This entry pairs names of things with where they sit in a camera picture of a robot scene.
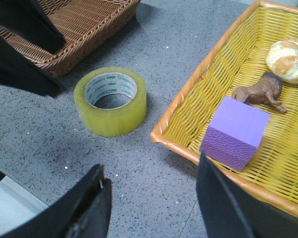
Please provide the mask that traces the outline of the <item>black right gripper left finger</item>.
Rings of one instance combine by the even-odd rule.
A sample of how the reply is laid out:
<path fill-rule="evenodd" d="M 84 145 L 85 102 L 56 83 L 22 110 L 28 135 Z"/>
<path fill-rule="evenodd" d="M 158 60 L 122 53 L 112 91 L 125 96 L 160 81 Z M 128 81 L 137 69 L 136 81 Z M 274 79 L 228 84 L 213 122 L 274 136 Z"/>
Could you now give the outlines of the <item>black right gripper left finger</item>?
<path fill-rule="evenodd" d="M 105 238 L 112 210 L 112 183 L 104 166 L 88 173 L 52 206 L 3 238 Z"/>

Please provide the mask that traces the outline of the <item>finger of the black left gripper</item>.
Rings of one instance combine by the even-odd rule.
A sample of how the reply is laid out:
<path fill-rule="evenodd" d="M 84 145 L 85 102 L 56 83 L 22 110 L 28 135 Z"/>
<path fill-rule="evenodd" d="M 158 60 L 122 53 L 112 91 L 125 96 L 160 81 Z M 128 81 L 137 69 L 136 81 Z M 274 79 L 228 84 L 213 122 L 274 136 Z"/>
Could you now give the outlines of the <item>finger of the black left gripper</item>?
<path fill-rule="evenodd" d="M 51 54 L 66 43 L 36 0 L 0 0 L 0 27 Z"/>
<path fill-rule="evenodd" d="M 0 37 L 0 85 L 53 98 L 61 94 L 61 86 L 54 77 L 25 58 L 2 37 Z"/>

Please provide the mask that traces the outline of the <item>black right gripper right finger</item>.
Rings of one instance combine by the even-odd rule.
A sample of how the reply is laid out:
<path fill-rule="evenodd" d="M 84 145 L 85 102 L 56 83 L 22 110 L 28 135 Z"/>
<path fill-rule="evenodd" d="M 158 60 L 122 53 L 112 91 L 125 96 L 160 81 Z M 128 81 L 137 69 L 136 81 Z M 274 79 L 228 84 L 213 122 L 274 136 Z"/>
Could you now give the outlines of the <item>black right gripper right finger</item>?
<path fill-rule="evenodd" d="M 298 219 L 260 201 L 230 180 L 205 153 L 197 197 L 210 238 L 298 238 Z"/>

